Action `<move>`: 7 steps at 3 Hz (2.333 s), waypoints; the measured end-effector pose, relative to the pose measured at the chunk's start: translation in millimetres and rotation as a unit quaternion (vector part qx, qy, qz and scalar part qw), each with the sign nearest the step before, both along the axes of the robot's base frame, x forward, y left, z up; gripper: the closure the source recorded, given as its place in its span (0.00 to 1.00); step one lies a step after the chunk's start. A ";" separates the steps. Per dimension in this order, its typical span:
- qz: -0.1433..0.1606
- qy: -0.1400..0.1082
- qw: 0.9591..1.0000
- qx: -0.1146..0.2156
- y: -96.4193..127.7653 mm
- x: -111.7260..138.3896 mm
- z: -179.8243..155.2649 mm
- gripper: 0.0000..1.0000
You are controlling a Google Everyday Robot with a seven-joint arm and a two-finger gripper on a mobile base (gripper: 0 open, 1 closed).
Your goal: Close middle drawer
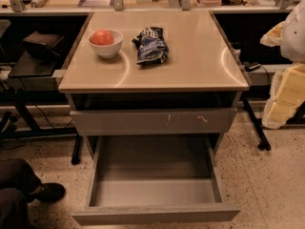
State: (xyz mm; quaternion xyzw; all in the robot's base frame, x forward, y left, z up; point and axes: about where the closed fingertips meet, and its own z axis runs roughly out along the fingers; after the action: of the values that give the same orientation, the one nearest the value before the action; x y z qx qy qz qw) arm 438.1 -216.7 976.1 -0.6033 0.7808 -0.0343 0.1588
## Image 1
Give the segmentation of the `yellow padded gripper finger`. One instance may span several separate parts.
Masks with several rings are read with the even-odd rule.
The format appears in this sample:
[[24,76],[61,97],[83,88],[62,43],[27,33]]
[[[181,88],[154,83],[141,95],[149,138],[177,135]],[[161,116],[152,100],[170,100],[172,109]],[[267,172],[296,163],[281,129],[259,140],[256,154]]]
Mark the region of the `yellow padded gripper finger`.
[[261,39],[260,43],[267,47],[280,46],[282,42],[282,31],[284,22],[280,22],[265,33]]
[[278,129],[305,101],[305,65],[295,63],[284,72],[274,74],[270,89],[270,98],[267,100],[262,125],[269,129]]

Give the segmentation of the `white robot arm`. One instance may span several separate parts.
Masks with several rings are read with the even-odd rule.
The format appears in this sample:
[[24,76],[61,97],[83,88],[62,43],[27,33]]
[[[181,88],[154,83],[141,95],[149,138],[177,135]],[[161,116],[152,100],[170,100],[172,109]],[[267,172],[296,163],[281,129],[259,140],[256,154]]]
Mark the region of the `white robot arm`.
[[260,43],[280,47],[280,53],[293,64],[284,72],[274,74],[262,124],[278,129],[305,102],[305,0],[301,0],[286,20],[265,33]]

